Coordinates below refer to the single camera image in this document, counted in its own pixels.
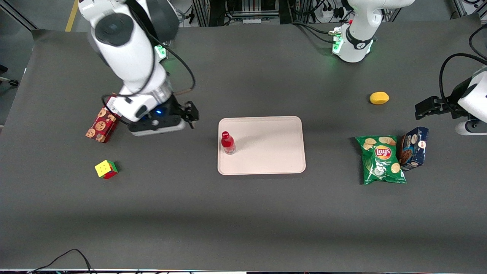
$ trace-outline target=tray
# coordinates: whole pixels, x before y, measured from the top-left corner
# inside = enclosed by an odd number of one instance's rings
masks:
[[[233,155],[223,151],[223,131],[235,139]],[[218,172],[222,175],[290,174],[305,169],[299,117],[224,118],[218,124]]]

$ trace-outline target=gray tabletop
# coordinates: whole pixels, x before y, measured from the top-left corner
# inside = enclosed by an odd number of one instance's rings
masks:
[[[443,60],[471,52],[478,26],[477,17],[385,23],[358,64],[291,25],[184,28],[174,50],[197,88],[179,100],[199,108],[196,129],[134,137],[120,126],[107,144],[84,135],[121,81],[86,34],[35,32],[0,136],[0,268],[79,248],[95,268],[487,272],[487,139],[457,135],[449,115],[414,119],[414,105],[438,95]],[[165,67],[176,90],[190,84],[177,60]],[[446,88],[478,68],[452,61]],[[369,104],[379,90],[390,102]],[[286,115],[302,120],[304,173],[218,173],[220,119]],[[351,138],[419,125],[431,129],[427,160],[408,184],[360,185]],[[94,170],[104,159],[120,168],[107,181]]]

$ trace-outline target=robotic arm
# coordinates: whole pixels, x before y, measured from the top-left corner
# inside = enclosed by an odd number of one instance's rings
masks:
[[[332,53],[345,62],[362,61],[370,52],[375,32],[382,22],[379,9],[396,9],[411,5],[414,0],[348,0],[355,10],[353,23],[347,23],[330,32],[336,44]]]
[[[158,45],[175,38],[178,19],[166,0],[80,0],[83,17],[90,22],[89,40],[123,80],[113,106],[132,121],[136,136],[191,127],[199,113],[192,102],[179,105],[168,74],[159,63]]]
[[[487,66],[458,84],[450,96],[431,96],[416,106],[416,120],[451,113],[453,119],[467,117],[456,125],[460,135],[487,135]]]

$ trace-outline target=lemon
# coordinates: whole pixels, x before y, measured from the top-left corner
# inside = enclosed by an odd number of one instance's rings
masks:
[[[374,92],[370,95],[370,103],[374,105],[385,104],[387,101],[389,101],[389,95],[383,91]]]

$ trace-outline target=green chip bag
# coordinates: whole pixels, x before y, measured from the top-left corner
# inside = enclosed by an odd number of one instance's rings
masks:
[[[355,139],[362,148],[364,185],[374,181],[406,183],[396,157],[396,136],[362,136]]]

